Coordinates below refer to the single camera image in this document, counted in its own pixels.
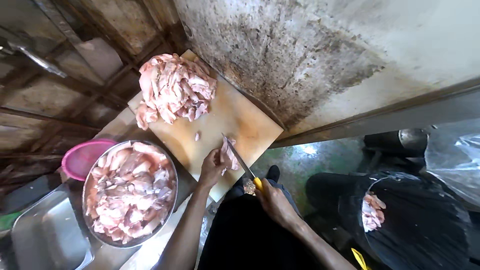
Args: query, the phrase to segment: sink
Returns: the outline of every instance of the sink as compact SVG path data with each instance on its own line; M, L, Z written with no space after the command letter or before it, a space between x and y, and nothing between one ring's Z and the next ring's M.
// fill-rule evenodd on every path
M17 219L12 241L21 270L79 270L93 260L90 242L78 225L68 192L61 188Z

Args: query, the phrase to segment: wooden cutting board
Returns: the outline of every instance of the wooden cutting board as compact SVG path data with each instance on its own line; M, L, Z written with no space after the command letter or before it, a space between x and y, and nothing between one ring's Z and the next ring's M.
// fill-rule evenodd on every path
M196 55L188 50L182 57L193 61ZM251 103L230 83L210 69L210 76L218 80L216 97L210 103L210 113L189 122L187 118L175 120L171 125L159 118L149 127L162 140L175 157L198 181L204 158L214 148L222 146L222 132L235 140L235 149L248 166L283 132L283 129ZM130 109L136 109L142 100L138 93L128 102ZM199 141L195 133L200 132ZM243 175L244 171L228 170L210 191L213 200L218 201L232 185Z

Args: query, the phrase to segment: floor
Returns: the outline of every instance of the floor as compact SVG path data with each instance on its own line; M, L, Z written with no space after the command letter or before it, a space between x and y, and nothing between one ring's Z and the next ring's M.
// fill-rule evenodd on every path
M272 165L280 168L279 183L290 192L300 214L313 212L307 201L305 184L310 176L319 172L348 174L356 172L363 160L363 137L268 149L250 167L258 177L265 177ZM205 210L200 234L198 259L202 253L213 217L221 200Z

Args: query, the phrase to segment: yellow strap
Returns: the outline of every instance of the yellow strap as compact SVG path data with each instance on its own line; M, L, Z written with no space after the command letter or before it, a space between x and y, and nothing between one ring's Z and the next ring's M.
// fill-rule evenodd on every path
M355 256L355 259L357 259L357 262L359 262L361 268L363 270L368 270L367 264L365 263L365 260L363 259L363 256L358 250L352 248L353 256Z

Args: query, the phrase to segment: black bin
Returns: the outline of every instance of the black bin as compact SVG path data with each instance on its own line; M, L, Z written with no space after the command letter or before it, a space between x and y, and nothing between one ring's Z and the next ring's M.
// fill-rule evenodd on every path
M333 215L366 252L393 270L460 270L468 263L468 213L438 184L400 172L319 173L306 190L317 210ZM361 206L368 191L386 209L381 228L365 233Z

